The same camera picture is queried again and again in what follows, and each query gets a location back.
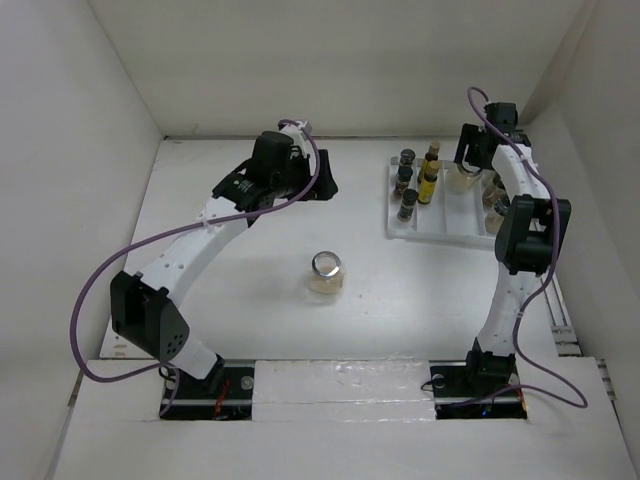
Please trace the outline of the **yellow-label bottle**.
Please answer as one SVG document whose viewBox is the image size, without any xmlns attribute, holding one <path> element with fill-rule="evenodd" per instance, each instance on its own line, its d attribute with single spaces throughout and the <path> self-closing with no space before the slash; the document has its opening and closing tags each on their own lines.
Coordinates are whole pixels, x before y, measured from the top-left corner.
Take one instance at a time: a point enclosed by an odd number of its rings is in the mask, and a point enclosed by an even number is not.
<svg viewBox="0 0 640 480">
<path fill-rule="evenodd" d="M 429 147 L 425 153 L 425 156 L 421 165 L 420 176 L 419 176 L 420 179 L 423 178 L 428 165 L 432 161 L 436 161 L 439 158 L 440 148 L 441 148 L 441 143 L 439 141 L 432 141 L 429 144 Z"/>
<path fill-rule="evenodd" d="M 421 205 L 427 205 L 432 201 L 438 174 L 440 171 L 441 162 L 438 160 L 429 161 L 426 163 L 424 172 L 421 174 L 421 181 L 419 182 L 419 192 L 417 202 Z"/>
</svg>

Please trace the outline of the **black-cap jar back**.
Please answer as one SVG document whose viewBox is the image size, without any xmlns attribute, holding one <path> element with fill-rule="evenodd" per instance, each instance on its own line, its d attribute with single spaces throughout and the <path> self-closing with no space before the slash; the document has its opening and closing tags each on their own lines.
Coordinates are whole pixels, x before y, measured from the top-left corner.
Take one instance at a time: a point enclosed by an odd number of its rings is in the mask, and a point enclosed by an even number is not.
<svg viewBox="0 0 640 480">
<path fill-rule="evenodd" d="M 505 195 L 504 184 L 499 174 L 495 173 L 487 183 L 482 194 L 482 203 L 486 208 L 493 207 Z"/>
</svg>

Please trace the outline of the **black-cap jar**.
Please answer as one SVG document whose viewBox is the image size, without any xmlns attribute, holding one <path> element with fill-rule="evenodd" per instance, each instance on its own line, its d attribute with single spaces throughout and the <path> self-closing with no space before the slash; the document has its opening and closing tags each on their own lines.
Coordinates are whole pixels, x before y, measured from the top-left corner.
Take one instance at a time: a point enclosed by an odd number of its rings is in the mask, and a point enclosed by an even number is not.
<svg viewBox="0 0 640 480">
<path fill-rule="evenodd" d="M 493 207 L 505 195 L 504 184 L 499 174 L 495 173 L 487 183 L 482 194 L 482 203 L 486 208 Z"/>
<path fill-rule="evenodd" d="M 489 209 L 485 216 L 485 230 L 487 234 L 496 235 L 500 230 L 510 207 L 510 200 L 504 195 Z"/>
</svg>

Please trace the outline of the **small spice bottle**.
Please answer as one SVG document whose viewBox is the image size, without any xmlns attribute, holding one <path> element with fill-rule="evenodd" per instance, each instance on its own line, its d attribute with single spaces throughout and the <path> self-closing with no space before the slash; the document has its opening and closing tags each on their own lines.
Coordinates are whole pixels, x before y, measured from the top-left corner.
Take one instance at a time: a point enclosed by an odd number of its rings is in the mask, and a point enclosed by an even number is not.
<svg viewBox="0 0 640 480">
<path fill-rule="evenodd" d="M 397 218 L 402 222 L 408 222 L 412 219 L 414 209 L 418 200 L 418 192 L 414 189 L 407 188 L 404 190 Z"/>
<path fill-rule="evenodd" d="M 400 165 L 395 177 L 395 187 L 393 195 L 395 198 L 401 198 L 404 191 L 408 188 L 413 175 L 413 168 L 407 165 Z"/>
<path fill-rule="evenodd" d="M 398 163 L 403 167 L 413 167 L 414 161 L 416 158 L 416 153 L 414 150 L 406 148 L 400 152 Z"/>
</svg>

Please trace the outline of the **black-cap jar front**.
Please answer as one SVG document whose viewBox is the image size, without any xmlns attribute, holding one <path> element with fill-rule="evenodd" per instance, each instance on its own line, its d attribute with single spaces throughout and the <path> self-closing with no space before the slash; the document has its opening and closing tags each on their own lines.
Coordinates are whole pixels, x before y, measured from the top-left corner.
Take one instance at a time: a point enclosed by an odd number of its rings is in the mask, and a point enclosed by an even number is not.
<svg viewBox="0 0 640 480">
<path fill-rule="evenodd" d="M 485 230 L 487 234 L 496 235 L 500 230 L 510 207 L 510 200 L 504 195 L 489 209 L 485 216 Z"/>
</svg>

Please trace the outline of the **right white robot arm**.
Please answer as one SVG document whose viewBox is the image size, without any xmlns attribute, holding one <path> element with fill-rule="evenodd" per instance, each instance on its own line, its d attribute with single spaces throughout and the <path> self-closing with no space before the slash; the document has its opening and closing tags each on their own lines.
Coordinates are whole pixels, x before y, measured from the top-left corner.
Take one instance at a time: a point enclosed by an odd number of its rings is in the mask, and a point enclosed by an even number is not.
<svg viewBox="0 0 640 480">
<path fill-rule="evenodd" d="M 553 277 L 571 204 L 557 198 L 535 167 L 528 140 L 518 135 L 513 103 L 488 102 L 472 109 L 483 125 L 463 126 L 454 162 L 496 172 L 508 198 L 494 241 L 496 290 L 460 380 L 468 396 L 491 398 L 511 389 L 507 383 L 522 354 L 518 337 L 524 313 L 546 288 L 540 277 Z"/>
</svg>

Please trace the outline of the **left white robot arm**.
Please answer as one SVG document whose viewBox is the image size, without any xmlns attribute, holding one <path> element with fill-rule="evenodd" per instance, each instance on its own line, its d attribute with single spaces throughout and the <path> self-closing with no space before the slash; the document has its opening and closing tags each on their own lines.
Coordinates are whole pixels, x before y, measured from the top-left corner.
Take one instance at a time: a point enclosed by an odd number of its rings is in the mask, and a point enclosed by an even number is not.
<svg viewBox="0 0 640 480">
<path fill-rule="evenodd" d="M 213 189 L 197 223 L 134 274 L 110 284 L 113 331 L 164 365 L 188 375 L 201 396 L 222 387 L 223 359 L 199 341 L 179 307 L 213 259 L 258 218 L 294 201 L 331 199 L 337 185 L 328 153 L 302 121 L 282 120 L 255 140 L 252 154 Z"/>
</svg>

